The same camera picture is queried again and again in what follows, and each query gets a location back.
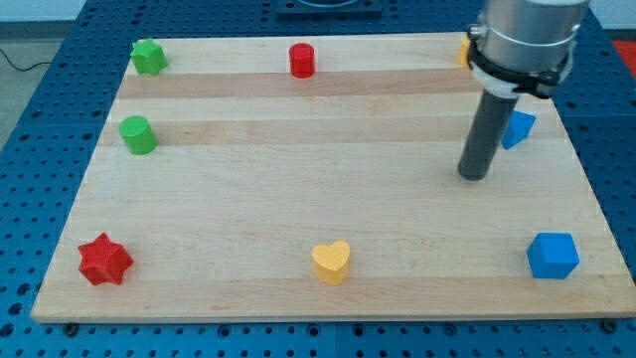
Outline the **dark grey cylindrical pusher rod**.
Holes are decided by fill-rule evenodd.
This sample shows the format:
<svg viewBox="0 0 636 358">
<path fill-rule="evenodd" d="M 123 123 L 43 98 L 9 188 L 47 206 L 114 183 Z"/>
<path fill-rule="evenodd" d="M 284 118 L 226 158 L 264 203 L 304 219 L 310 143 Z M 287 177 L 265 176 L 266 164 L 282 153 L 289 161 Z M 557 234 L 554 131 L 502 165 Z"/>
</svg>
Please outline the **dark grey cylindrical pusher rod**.
<svg viewBox="0 0 636 358">
<path fill-rule="evenodd" d="M 487 175 L 517 101 L 483 90 L 458 163 L 464 179 L 478 181 Z"/>
</svg>

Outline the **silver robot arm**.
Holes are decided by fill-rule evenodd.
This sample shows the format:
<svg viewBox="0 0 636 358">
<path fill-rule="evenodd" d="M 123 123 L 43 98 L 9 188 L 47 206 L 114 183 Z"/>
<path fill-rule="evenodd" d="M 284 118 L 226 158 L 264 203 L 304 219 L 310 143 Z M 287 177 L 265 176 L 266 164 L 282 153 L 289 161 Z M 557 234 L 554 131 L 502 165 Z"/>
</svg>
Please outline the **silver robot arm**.
<svg viewBox="0 0 636 358">
<path fill-rule="evenodd" d="M 487 0 L 468 27 L 466 60 L 483 87 L 458 173 L 483 179 L 519 97 L 553 96 L 573 66 L 588 0 Z"/>
</svg>

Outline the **yellow block behind arm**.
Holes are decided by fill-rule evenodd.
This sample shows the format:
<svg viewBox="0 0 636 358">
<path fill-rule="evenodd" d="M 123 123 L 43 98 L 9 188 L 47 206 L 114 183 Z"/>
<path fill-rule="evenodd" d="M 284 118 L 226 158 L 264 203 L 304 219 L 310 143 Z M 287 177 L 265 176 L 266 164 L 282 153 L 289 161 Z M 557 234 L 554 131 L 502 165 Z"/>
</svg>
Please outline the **yellow block behind arm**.
<svg viewBox="0 0 636 358">
<path fill-rule="evenodd" d="M 464 69 L 469 68 L 468 52 L 470 49 L 471 41 L 466 35 L 463 35 L 460 42 L 459 53 L 457 56 L 457 63 Z"/>
</svg>

